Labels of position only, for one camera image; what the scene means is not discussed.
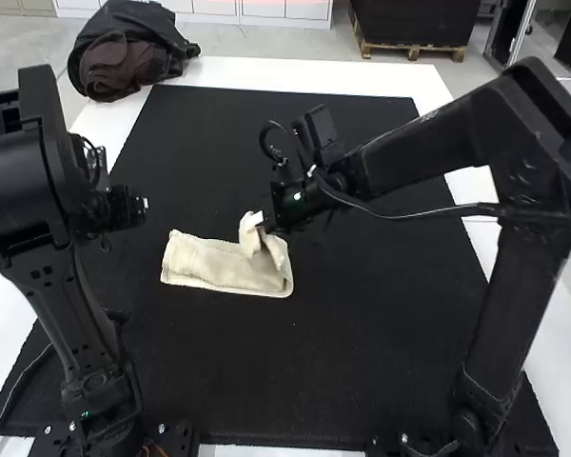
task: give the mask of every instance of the black rubber mat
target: black rubber mat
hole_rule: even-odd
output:
[[[318,220],[288,237],[295,290],[285,300],[159,281],[171,229],[236,241],[240,217],[262,204],[263,123],[322,103],[350,147],[417,116],[409,99],[152,90],[112,173],[148,196],[148,222],[113,236],[110,254],[83,253],[103,303],[133,310],[123,336],[148,418],[186,416],[206,442],[303,447],[362,448],[375,432],[448,427],[447,392],[486,289],[461,221],[389,224],[349,211],[324,231]],[[377,204],[404,212],[453,200],[439,178]],[[6,389],[45,343],[36,326]],[[47,363],[2,431],[34,434],[62,418],[62,376]],[[528,384],[515,410],[505,454],[554,448]]]

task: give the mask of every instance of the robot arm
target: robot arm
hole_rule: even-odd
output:
[[[522,381],[522,366],[571,251],[571,96],[538,59],[508,69],[465,97],[345,153],[329,112],[318,107],[293,125],[305,176],[267,147],[268,230],[299,229],[314,216],[357,208],[390,221],[487,215],[502,225],[499,253],[459,375],[449,392],[451,446],[489,455]],[[394,189],[467,167],[489,166],[499,204],[384,215],[367,204]],[[420,452],[406,433],[402,452]]]
[[[67,132],[49,66],[20,70],[19,85],[0,93],[0,272],[26,295],[61,359],[70,430],[102,455],[135,455],[143,436],[135,370],[78,249],[143,224],[148,205],[110,185],[102,148]]]

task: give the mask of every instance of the black cable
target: black cable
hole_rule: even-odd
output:
[[[85,138],[84,136],[81,136],[81,138],[83,140],[83,143],[89,147],[89,155],[91,156],[91,158],[95,162],[95,168],[93,169],[93,176],[92,176],[90,182],[91,182],[92,186],[96,187],[97,184],[99,183],[100,168],[101,168],[101,163],[99,160],[99,152],[98,152],[97,148],[90,142],[90,140],[88,138]]]
[[[341,203],[350,208],[359,209],[371,216],[386,221],[399,222],[409,221],[425,217],[467,217],[467,216],[491,216],[499,217],[503,214],[503,207],[496,203],[469,203],[466,205],[454,205],[451,207],[428,209],[426,211],[411,212],[407,214],[382,214],[371,207],[366,202],[351,197],[350,195],[340,192],[330,186],[321,176],[321,173],[315,171],[312,174],[315,177],[320,190],[332,200]]]
[[[304,154],[301,154],[301,152],[299,151],[299,147],[298,147],[298,140],[296,139],[296,137],[294,136],[294,134],[287,129],[286,126],[284,126],[283,124],[280,124],[277,121],[273,121],[270,120],[268,121],[265,126],[262,128],[262,130],[260,130],[260,135],[258,137],[258,142],[260,143],[260,149],[263,152],[263,154],[268,157],[270,160],[272,160],[275,164],[279,165],[280,167],[287,165],[287,157],[283,156],[281,151],[278,150],[277,148],[275,148],[274,146],[270,145],[268,146],[266,144],[266,137],[268,136],[268,134],[275,130],[278,129],[281,132],[283,132],[285,134],[285,136],[287,137],[287,139],[292,143],[292,147],[294,148],[294,150],[296,151],[297,155],[298,155],[298,159],[301,163],[301,167],[303,169],[309,169],[312,165],[312,161],[307,160],[307,157]]]
[[[7,400],[5,401],[4,405],[2,406],[2,410],[0,411],[0,427],[2,426],[3,421],[9,416],[10,408],[18,400],[21,391],[28,384],[26,378],[32,376],[35,370],[41,367],[53,352],[54,346],[52,343],[49,343],[49,345],[40,353],[40,355],[32,360],[31,363],[19,374],[19,377],[10,389]]]

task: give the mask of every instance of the floor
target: floor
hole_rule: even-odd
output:
[[[204,55],[362,61],[346,8],[334,10],[331,30],[298,30],[256,26],[181,23],[178,28],[201,45]],[[87,99],[71,86],[65,72],[73,41],[84,20],[0,16],[0,90],[16,87],[20,67],[49,63],[58,78],[65,117],[71,125]],[[422,53],[419,64],[433,64],[454,97],[490,81],[497,73],[482,57],[489,25],[479,24],[472,34],[465,62],[454,64],[447,55]],[[535,27],[522,46],[521,56],[537,55],[558,76],[571,76],[554,61],[554,30]],[[403,52],[373,55],[372,62],[406,62]],[[571,81],[563,82],[571,92]],[[571,291],[571,261],[563,273]]]

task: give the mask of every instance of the towel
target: towel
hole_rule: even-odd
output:
[[[262,220],[261,212],[244,215],[239,223],[239,244],[172,230],[161,281],[218,292],[288,297],[294,279],[287,242],[258,227]]]

